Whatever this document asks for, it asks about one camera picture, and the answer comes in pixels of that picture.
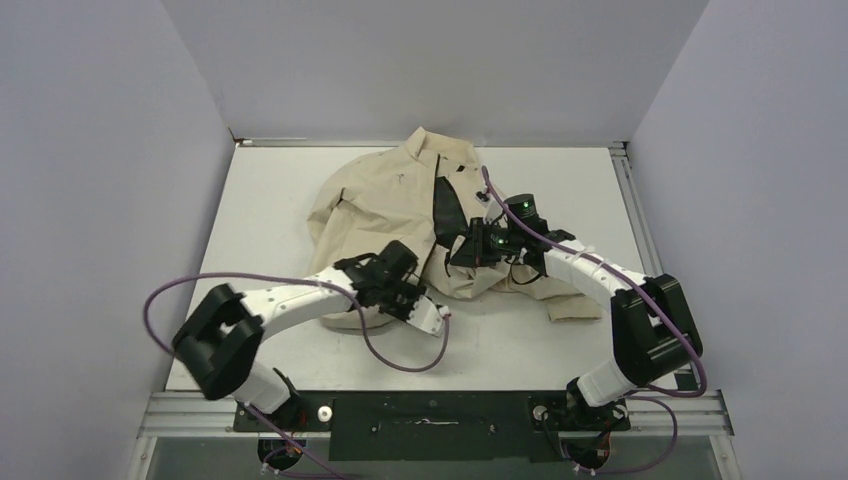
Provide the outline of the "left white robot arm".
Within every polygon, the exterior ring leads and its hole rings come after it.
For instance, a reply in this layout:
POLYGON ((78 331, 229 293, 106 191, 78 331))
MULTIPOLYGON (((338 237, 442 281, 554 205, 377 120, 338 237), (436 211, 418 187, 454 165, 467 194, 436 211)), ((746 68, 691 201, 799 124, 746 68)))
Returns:
POLYGON ((211 289, 172 339, 181 361, 208 400, 227 396, 258 410, 274 430, 296 421, 297 393, 289 379, 257 358, 261 344, 291 327, 328 315, 374 307, 381 314, 439 336, 449 311, 411 278, 417 256, 393 240, 379 253, 339 260, 303 279, 266 289, 211 289))

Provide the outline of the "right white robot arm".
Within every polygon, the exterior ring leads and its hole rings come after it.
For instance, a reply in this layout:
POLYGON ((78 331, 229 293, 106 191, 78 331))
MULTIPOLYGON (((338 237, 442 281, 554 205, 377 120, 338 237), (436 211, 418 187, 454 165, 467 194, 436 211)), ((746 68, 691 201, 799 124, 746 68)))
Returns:
POLYGON ((522 267, 530 273, 527 284, 557 281, 609 315, 609 358, 566 387, 565 414, 573 425, 593 426, 604 416, 606 405, 701 357, 703 344, 675 277, 627 270, 573 234, 550 229, 531 194, 497 202, 490 192, 481 191, 476 198, 487 212, 469 220, 450 265, 522 267))

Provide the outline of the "beige zip jacket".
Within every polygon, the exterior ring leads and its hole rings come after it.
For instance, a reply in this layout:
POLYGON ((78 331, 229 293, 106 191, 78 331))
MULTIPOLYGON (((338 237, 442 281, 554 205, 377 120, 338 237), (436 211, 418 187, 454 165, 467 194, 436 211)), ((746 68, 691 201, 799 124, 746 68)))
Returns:
POLYGON ((484 188, 480 168, 471 142, 423 128, 398 147, 355 158, 324 182, 307 217, 314 244, 308 271, 398 240, 417 256, 419 278, 447 297, 520 293, 541 301, 552 322, 600 318, 594 300, 562 281, 536 279, 529 267, 449 263, 471 219, 487 213, 476 197, 484 188))

